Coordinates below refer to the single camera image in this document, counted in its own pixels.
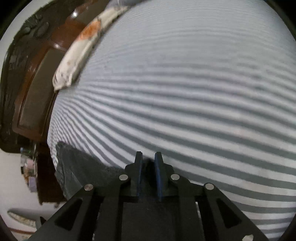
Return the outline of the dark grey denim pants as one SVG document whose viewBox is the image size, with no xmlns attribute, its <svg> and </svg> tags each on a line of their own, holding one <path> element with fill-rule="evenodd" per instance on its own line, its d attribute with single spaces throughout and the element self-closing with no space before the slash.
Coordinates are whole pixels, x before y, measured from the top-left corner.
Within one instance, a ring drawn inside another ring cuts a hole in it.
<svg viewBox="0 0 296 241">
<path fill-rule="evenodd" d="M 180 177 L 176 193 L 159 201 L 154 158 L 143 156 L 139 197 L 130 194 L 125 169 L 109 167 L 70 145 L 56 145 L 56 177 L 66 197 L 91 184 L 100 198 L 95 240 L 201 240 L 200 220 L 190 183 Z"/>
</svg>

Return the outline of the striped grey white bedsheet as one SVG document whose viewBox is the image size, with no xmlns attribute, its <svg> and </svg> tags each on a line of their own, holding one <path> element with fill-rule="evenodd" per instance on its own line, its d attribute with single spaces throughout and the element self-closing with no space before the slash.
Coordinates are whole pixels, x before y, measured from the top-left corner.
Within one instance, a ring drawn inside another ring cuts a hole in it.
<svg viewBox="0 0 296 241">
<path fill-rule="evenodd" d="M 264 1 L 128 1 L 48 132 L 107 166 L 137 151 L 210 182 L 269 240 L 295 216 L 295 39 Z"/>
</svg>

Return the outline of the floral orange white pillow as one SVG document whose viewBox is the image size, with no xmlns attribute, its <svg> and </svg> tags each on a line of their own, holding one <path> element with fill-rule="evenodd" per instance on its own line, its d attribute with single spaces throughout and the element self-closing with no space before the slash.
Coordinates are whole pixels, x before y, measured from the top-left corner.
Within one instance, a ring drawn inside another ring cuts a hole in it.
<svg viewBox="0 0 296 241">
<path fill-rule="evenodd" d="M 129 6 L 107 8 L 82 30 L 54 73 L 52 84 L 55 92 L 71 86 L 77 80 L 101 36 L 128 10 Z"/>
</svg>

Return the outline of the dark wooden headboard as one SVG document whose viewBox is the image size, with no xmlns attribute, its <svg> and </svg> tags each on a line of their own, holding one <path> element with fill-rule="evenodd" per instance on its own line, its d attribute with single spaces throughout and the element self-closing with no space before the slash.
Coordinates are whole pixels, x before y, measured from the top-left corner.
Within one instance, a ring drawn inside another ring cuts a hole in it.
<svg viewBox="0 0 296 241">
<path fill-rule="evenodd" d="M 1 150 L 44 142 L 56 94 L 52 78 L 79 33 L 107 1 L 51 1 L 22 24 L 1 70 Z"/>
</svg>

